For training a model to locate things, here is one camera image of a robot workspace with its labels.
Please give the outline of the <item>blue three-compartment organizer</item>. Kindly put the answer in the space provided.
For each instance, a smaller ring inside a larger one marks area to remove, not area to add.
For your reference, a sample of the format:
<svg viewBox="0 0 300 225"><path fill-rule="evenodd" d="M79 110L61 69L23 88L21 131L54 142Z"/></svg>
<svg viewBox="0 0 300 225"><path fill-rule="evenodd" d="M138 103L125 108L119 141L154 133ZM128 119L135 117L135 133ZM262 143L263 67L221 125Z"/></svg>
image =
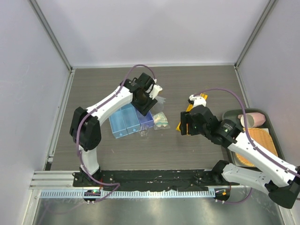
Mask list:
<svg viewBox="0 0 300 225"><path fill-rule="evenodd" d="M118 109L109 117L112 135L122 138L127 135L145 131L154 126L154 119L150 112L143 116L132 104Z"/></svg>

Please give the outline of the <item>larger clear glass beaker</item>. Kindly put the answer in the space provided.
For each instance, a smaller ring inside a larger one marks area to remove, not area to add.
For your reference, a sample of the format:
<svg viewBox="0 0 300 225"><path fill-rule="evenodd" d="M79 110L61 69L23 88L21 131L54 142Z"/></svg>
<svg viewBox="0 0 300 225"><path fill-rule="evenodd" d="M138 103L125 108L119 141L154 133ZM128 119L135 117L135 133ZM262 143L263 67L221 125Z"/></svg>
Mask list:
<svg viewBox="0 0 300 225"><path fill-rule="evenodd" d="M141 138L148 138L150 132L150 127L148 125L141 125L139 130L139 135Z"/></svg>

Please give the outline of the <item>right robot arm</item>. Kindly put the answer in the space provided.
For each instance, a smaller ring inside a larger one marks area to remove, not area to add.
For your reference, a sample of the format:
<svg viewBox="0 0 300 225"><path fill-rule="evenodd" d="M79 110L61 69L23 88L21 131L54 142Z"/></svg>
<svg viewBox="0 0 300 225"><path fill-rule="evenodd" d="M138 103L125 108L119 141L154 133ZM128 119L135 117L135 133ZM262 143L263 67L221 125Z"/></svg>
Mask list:
<svg viewBox="0 0 300 225"><path fill-rule="evenodd" d="M198 105L180 113L182 135L203 135L213 144L242 155L258 168L254 171L220 160L213 167L212 181L239 183L265 193L281 207L291 209L300 193L299 169L272 154L235 122L218 120L209 108Z"/></svg>

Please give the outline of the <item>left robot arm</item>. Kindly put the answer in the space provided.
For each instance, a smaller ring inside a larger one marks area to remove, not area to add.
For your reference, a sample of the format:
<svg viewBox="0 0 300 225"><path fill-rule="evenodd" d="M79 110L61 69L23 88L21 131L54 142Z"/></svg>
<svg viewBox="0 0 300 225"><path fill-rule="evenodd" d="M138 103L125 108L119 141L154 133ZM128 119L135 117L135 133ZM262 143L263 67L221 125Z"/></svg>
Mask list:
<svg viewBox="0 0 300 225"><path fill-rule="evenodd" d="M127 104L145 116L158 102L156 97L162 90L157 79L142 73L133 80L124 78L111 94L93 106L74 111L69 133L76 144L83 181L89 187L95 187L100 181L97 146L102 139L102 124Z"/></svg>

